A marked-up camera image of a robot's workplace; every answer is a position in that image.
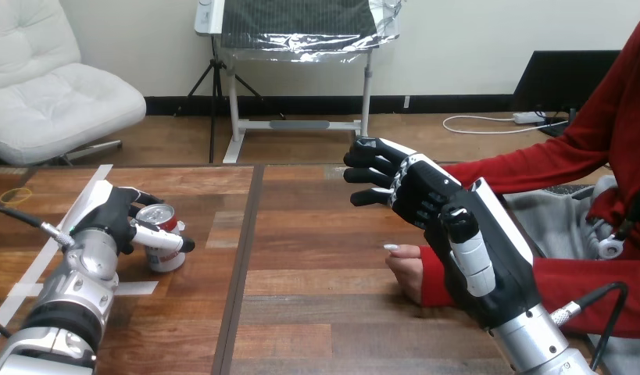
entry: red long-sleeve shirt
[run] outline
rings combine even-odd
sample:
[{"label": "red long-sleeve shirt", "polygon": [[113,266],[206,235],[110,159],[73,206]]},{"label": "red long-sleeve shirt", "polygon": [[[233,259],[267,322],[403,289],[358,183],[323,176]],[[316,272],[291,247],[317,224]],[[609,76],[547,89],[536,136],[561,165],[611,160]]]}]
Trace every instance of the red long-sleeve shirt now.
[{"label": "red long-sleeve shirt", "polygon": [[[498,194],[531,191],[582,178],[609,162],[618,189],[602,193],[589,212],[615,228],[640,191],[640,23],[605,79],[563,136],[507,155],[447,167],[468,185],[484,177]],[[423,304],[451,305],[443,287],[443,268],[432,250],[422,248]],[[542,301],[553,311],[613,281],[629,286],[629,296],[614,335],[640,338],[640,222],[612,261],[535,259],[534,275]],[[565,330],[602,332],[617,293],[571,320]]]}]

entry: power strip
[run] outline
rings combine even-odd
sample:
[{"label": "power strip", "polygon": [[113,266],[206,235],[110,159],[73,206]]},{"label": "power strip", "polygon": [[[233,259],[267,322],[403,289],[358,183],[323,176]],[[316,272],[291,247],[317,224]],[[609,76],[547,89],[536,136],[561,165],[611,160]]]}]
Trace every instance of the power strip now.
[{"label": "power strip", "polygon": [[522,112],[522,113],[514,113],[513,121],[515,123],[521,125],[526,123],[543,123],[545,122],[545,113],[539,112],[543,117],[536,114],[536,112]]}]

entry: tripod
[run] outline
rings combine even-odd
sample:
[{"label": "tripod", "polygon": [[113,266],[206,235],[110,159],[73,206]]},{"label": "tripod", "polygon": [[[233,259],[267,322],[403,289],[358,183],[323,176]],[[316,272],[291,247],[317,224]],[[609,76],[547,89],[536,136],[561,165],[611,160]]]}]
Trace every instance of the tripod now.
[{"label": "tripod", "polygon": [[[207,77],[207,74],[209,74],[209,72],[213,70],[212,123],[210,128],[211,138],[209,139],[209,163],[214,163],[214,138],[215,138],[214,134],[216,133],[216,97],[220,98],[222,102],[225,100],[225,97],[223,96],[223,89],[220,86],[220,70],[221,69],[227,70],[227,66],[225,65],[225,63],[217,58],[216,49],[214,45],[215,45],[214,37],[212,37],[212,59],[209,61],[209,66],[207,66],[207,69],[205,70],[205,72],[200,76],[200,79],[198,80],[198,82],[195,83],[195,86],[193,86],[193,88],[191,89],[191,92],[188,93],[188,95],[186,96],[186,101],[184,102],[184,104],[188,104],[188,102],[191,100],[191,96],[193,96],[193,94],[195,93],[195,90],[197,90],[198,86],[200,86],[202,81],[205,80],[205,77]],[[263,104],[271,108],[271,106],[268,103],[266,103],[266,100],[264,100],[262,95],[260,95],[253,87],[251,87],[251,85],[246,83],[246,81],[244,81],[237,74],[235,74],[234,77],[237,79],[237,81],[239,81],[240,84],[244,85],[244,87],[248,91],[250,91],[251,94],[255,95],[255,97],[259,99]],[[184,104],[180,105],[177,108],[177,111],[174,113],[173,116],[177,117],[181,115],[181,108]],[[274,112],[278,113],[278,116],[280,116],[282,120],[286,120],[285,115],[281,111],[274,110]]]}]

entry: prosthetic hand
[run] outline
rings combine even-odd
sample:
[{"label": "prosthetic hand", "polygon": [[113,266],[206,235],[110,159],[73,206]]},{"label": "prosthetic hand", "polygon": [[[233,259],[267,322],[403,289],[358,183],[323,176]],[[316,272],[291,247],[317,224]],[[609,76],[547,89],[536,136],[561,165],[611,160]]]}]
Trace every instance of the prosthetic hand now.
[{"label": "prosthetic hand", "polygon": [[135,219],[140,208],[133,203],[161,202],[135,188],[101,180],[79,197],[60,229],[36,223],[36,218],[28,221],[58,241],[64,257],[44,282],[23,326],[0,353],[0,375],[94,373],[95,353],[119,283],[117,256],[133,252],[132,241],[179,252],[195,247],[189,238]]},{"label": "prosthetic hand", "polygon": [[378,186],[353,194],[353,205],[389,205],[424,229],[450,295],[493,336],[512,368],[593,373],[559,331],[579,308],[564,308],[555,322],[542,307],[531,250],[484,179],[464,189],[427,156],[377,138],[357,139],[345,164],[352,167],[347,182]]}]

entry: soda can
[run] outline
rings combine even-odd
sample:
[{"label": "soda can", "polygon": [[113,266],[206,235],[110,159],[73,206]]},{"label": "soda can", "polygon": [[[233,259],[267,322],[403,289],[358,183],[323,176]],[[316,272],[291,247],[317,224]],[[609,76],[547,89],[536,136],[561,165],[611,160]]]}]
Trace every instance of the soda can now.
[{"label": "soda can", "polygon": [[[154,224],[166,232],[179,234],[184,229],[184,223],[177,221],[174,208],[171,205],[158,204],[148,205],[142,208],[135,216],[137,220]],[[162,248],[145,246],[147,263],[149,268],[155,272],[170,272],[176,270],[186,259],[183,252]]]}]

